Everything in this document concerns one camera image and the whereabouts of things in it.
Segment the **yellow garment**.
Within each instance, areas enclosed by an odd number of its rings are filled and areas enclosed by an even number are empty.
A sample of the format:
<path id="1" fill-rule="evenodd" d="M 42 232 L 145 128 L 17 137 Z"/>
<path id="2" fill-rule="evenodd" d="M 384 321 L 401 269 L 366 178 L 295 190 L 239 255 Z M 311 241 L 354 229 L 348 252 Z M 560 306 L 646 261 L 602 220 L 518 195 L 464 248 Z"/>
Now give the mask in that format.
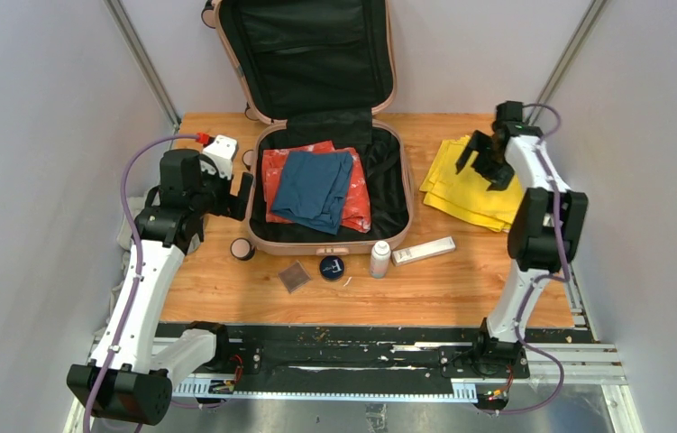
<path id="1" fill-rule="evenodd" d="M 466 223 L 487 228 L 493 232 L 510 230 L 524 190 L 517 178 L 507 189 L 489 190 L 489 182 L 473 168 L 455 171 L 470 137 L 447 139 L 441 142 L 434 161 L 419 190 L 424 203 Z"/>

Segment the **dark blue garment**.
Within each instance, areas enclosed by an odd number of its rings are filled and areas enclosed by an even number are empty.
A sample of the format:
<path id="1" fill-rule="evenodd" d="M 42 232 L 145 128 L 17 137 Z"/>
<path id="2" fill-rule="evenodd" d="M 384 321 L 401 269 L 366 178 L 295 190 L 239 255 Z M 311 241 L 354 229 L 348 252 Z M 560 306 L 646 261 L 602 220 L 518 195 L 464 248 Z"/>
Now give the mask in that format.
<path id="1" fill-rule="evenodd" d="M 352 169 L 348 152 L 290 153 L 270 212 L 318 232 L 337 234 Z"/>

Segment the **red white tie-dye shorts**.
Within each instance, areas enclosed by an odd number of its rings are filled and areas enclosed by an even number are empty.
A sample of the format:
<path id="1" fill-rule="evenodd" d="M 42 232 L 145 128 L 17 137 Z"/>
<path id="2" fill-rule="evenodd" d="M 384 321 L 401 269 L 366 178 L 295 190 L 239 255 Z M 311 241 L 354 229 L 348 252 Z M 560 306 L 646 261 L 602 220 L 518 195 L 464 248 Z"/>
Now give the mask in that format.
<path id="1" fill-rule="evenodd" d="M 270 212 L 272 201 L 278 190 L 281 172 L 285 166 L 287 157 L 292 152 L 348 152 L 352 155 L 352 177 L 343 208 L 343 220 L 341 226 L 360 233 L 368 232 L 371 228 L 370 198 L 360 157 L 353 148 L 335 149 L 333 143 L 330 141 L 313 143 L 291 149 L 266 150 L 263 152 L 261 174 L 263 175 L 266 220 L 270 223 L 295 224 L 285 218 L 275 216 Z"/>

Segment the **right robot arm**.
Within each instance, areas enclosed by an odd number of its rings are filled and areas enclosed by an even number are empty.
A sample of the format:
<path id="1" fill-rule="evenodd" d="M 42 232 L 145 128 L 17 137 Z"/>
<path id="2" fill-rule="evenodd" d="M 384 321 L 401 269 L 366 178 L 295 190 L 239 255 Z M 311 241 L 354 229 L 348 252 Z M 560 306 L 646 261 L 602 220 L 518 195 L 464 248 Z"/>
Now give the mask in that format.
<path id="1" fill-rule="evenodd" d="M 554 167 L 546 148 L 550 134 L 526 121 L 527 108 L 519 101 L 497 105 L 491 132 L 475 131 L 454 164 L 457 172 L 471 168 L 481 175 L 490 191 L 513 180 L 523 190 L 508 231 L 508 280 L 468 353 L 474 371 L 487 377 L 519 363 L 526 322 L 542 290 L 549 281 L 570 279 L 589 207 L 587 195 Z"/>

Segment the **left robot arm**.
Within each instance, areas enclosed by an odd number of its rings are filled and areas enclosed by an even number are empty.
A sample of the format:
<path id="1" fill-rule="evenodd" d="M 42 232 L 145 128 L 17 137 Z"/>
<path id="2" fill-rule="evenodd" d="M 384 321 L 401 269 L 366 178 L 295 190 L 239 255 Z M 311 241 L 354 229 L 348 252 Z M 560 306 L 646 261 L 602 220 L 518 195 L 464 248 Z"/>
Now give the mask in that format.
<path id="1" fill-rule="evenodd" d="M 192 244 L 204 240 L 206 216 L 242 221 L 253 176 L 232 194 L 237 151 L 178 149 L 160 160 L 160 183 L 143 210 L 128 214 L 132 230 L 124 290 L 99 344 L 85 364 L 69 368 L 67 385 L 84 405 L 84 431 L 94 418 L 154 426 L 173 389 L 197 368 L 224 371 L 233 361 L 226 326 L 196 321 L 169 347 L 152 351 L 169 288 Z"/>

